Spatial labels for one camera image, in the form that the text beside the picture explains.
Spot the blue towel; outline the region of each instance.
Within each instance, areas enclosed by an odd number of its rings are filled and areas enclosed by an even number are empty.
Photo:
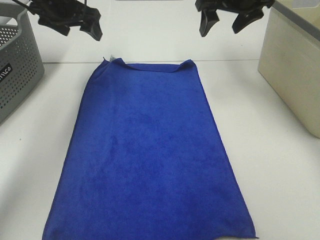
[[[255,238],[197,67],[104,60],[80,105],[43,240]]]

